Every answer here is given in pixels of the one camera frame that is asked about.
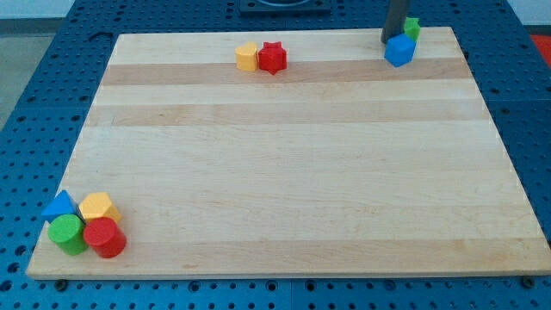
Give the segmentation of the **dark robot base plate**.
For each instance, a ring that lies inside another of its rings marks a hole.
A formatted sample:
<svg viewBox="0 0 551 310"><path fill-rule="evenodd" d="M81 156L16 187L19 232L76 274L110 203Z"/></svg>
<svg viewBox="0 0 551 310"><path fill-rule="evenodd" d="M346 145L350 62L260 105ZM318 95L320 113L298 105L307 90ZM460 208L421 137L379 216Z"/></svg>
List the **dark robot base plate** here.
<svg viewBox="0 0 551 310"><path fill-rule="evenodd" d="M326 14L331 11L331 0L238 0L236 5L242 16Z"/></svg>

